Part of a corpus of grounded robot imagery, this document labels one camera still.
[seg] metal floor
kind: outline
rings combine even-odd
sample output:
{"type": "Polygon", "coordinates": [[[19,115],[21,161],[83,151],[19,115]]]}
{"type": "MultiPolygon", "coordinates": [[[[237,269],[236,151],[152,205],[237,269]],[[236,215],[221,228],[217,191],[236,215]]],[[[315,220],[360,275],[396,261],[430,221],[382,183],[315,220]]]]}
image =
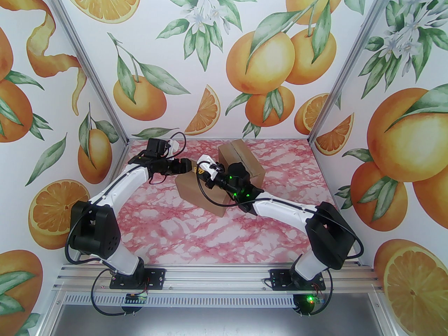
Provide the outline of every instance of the metal floor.
{"type": "MultiPolygon", "coordinates": [[[[118,309],[105,308],[107,311],[118,309]]],[[[381,336],[367,294],[333,294],[326,310],[300,317],[292,309],[143,308],[103,316],[92,306],[63,307],[52,336],[381,336]]]]}

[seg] black cable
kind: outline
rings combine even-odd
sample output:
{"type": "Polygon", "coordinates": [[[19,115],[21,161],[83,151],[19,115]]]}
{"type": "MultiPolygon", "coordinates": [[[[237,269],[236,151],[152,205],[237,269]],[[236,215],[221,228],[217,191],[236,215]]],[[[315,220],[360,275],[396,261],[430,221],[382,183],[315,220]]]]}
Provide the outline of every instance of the black cable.
{"type": "Polygon", "coordinates": [[[267,283],[268,280],[271,280],[271,279],[268,278],[268,277],[266,277],[266,278],[263,279],[263,283],[264,283],[264,285],[266,285],[267,287],[273,289],[272,285],[269,285],[269,284],[267,283]]]}
{"type": "Polygon", "coordinates": [[[205,191],[204,191],[204,189],[203,189],[203,187],[202,187],[200,178],[199,178],[199,176],[200,176],[200,175],[199,175],[199,167],[200,167],[200,165],[201,165],[202,163],[210,164],[210,162],[207,162],[206,160],[203,160],[203,161],[199,162],[199,164],[197,165],[197,169],[196,169],[197,185],[199,186],[199,189],[200,189],[201,193],[203,194],[203,196],[204,196],[210,203],[212,203],[212,204],[214,204],[214,205],[216,205],[216,206],[220,206],[220,207],[228,208],[228,207],[233,207],[233,206],[234,206],[234,207],[237,207],[237,206],[239,206],[239,205],[244,205],[244,204],[250,204],[250,203],[254,203],[254,202],[267,201],[267,200],[269,200],[269,201],[273,201],[273,202],[276,202],[276,203],[280,203],[280,204],[288,205],[288,206],[290,206],[290,207],[299,209],[299,210],[301,210],[301,211],[306,211],[306,212],[308,212],[308,213],[315,214],[315,215],[320,216],[320,217],[322,217],[322,218],[325,218],[327,221],[330,221],[330,222],[332,222],[333,224],[336,224],[337,226],[341,227],[342,229],[344,229],[346,232],[348,232],[348,233],[349,233],[349,234],[350,234],[350,235],[357,241],[357,243],[359,244],[360,252],[357,253],[356,255],[353,255],[353,256],[352,256],[352,255],[351,255],[351,256],[347,256],[346,260],[349,260],[349,259],[356,259],[356,258],[359,258],[360,256],[363,255],[363,253],[364,253],[364,245],[363,245],[363,243],[361,242],[360,238],[359,238],[354,232],[352,232],[352,231],[351,231],[350,229],[348,229],[347,227],[343,226],[341,223],[338,223],[338,222],[335,221],[334,219],[331,219],[331,218],[327,217],[326,215],[324,215],[324,214],[322,214],[322,213],[319,213],[318,211],[313,211],[313,210],[310,210],[310,209],[302,208],[301,206],[298,206],[298,205],[294,205],[294,204],[285,202],[284,200],[278,200],[278,199],[273,199],[273,198],[259,198],[259,199],[254,199],[254,200],[251,200],[251,201],[248,201],[248,202],[241,202],[241,203],[234,203],[234,204],[220,204],[220,203],[215,202],[214,200],[211,200],[211,199],[208,197],[208,195],[205,193],[205,191]]]}
{"type": "Polygon", "coordinates": [[[115,312],[115,313],[105,312],[105,311],[103,311],[102,309],[100,309],[100,308],[95,304],[95,299],[93,298],[93,290],[94,290],[94,288],[95,288],[95,284],[96,284],[96,282],[98,281],[99,277],[100,277],[103,273],[105,273],[105,272],[110,272],[110,269],[104,269],[102,272],[100,272],[100,273],[98,274],[98,276],[95,278],[95,281],[94,281],[93,284],[92,284],[92,288],[91,288],[91,290],[90,290],[90,298],[91,298],[91,301],[92,301],[92,306],[94,307],[94,309],[95,309],[96,311],[98,311],[101,315],[104,315],[104,316],[122,316],[122,315],[125,315],[126,312],[124,312],[124,311],[122,311],[122,312],[115,312]]]}
{"type": "Polygon", "coordinates": [[[325,308],[330,303],[331,297],[333,296],[333,278],[331,277],[330,269],[327,268],[327,272],[328,272],[328,276],[330,277],[330,293],[328,294],[328,299],[325,301],[325,304],[323,304],[323,306],[320,309],[318,309],[317,311],[310,312],[309,315],[311,315],[311,316],[317,315],[320,312],[324,311],[325,308]]]}
{"type": "Polygon", "coordinates": [[[170,137],[170,139],[173,139],[173,137],[176,136],[177,134],[181,134],[181,135],[184,137],[184,147],[182,147],[182,149],[181,149],[179,152],[177,152],[175,155],[172,155],[172,156],[170,157],[170,159],[171,159],[171,158],[176,158],[179,154],[181,154],[182,152],[184,152],[185,147],[187,147],[187,136],[185,136],[185,134],[184,134],[183,132],[176,132],[176,133],[174,133],[174,134],[170,137]]]}

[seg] pink marble tabletop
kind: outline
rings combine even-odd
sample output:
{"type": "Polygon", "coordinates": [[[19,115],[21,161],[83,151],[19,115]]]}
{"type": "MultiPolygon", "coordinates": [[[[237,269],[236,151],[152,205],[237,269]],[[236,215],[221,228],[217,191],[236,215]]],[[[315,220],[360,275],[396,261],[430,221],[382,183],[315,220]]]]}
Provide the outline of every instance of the pink marble tabletop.
{"type": "MultiPolygon", "coordinates": [[[[224,140],[187,141],[180,157],[218,160],[224,140]]],[[[305,139],[255,140],[245,143],[266,170],[263,189],[305,204],[333,200],[305,139]]],[[[128,157],[146,147],[134,141],[128,157]]],[[[284,263],[307,250],[306,234],[282,222],[228,208],[224,217],[182,200],[175,176],[163,184],[139,187],[117,220],[126,247],[148,264],[284,263]]],[[[161,181],[155,176],[153,183],[161,181]]]]}

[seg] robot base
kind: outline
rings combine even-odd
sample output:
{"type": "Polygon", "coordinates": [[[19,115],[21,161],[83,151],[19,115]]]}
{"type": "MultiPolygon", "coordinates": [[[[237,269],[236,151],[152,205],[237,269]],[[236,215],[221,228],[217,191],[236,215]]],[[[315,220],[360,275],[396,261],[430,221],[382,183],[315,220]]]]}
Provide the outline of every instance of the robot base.
{"type": "Polygon", "coordinates": [[[269,270],[272,290],[274,291],[315,291],[314,285],[319,290],[325,290],[325,282],[322,273],[318,273],[312,280],[305,280],[299,275],[291,279],[289,269],[271,269],[269,270]]]}

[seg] cardboard box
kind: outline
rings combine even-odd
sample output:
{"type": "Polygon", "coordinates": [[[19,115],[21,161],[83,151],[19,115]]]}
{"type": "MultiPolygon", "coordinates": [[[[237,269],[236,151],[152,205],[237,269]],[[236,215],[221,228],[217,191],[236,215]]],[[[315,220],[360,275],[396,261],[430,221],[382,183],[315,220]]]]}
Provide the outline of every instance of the cardboard box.
{"type": "Polygon", "coordinates": [[[266,171],[242,139],[219,146],[218,159],[226,171],[232,163],[242,162],[246,171],[251,175],[251,183],[257,188],[262,187],[266,171]]]}
{"type": "MultiPolygon", "coordinates": [[[[191,171],[185,174],[179,174],[175,179],[179,195],[183,200],[186,200],[187,202],[197,205],[198,207],[203,208],[206,211],[209,211],[210,213],[213,213],[217,216],[224,216],[224,213],[226,212],[227,208],[223,206],[219,207],[217,205],[210,203],[201,193],[199,186],[197,185],[197,179],[195,174],[196,163],[192,161],[191,164],[192,164],[191,171]]],[[[201,181],[201,185],[203,186],[205,193],[211,200],[214,200],[215,202],[220,204],[231,203],[232,200],[230,199],[229,195],[222,189],[218,187],[208,189],[203,181],[201,181]]]]}

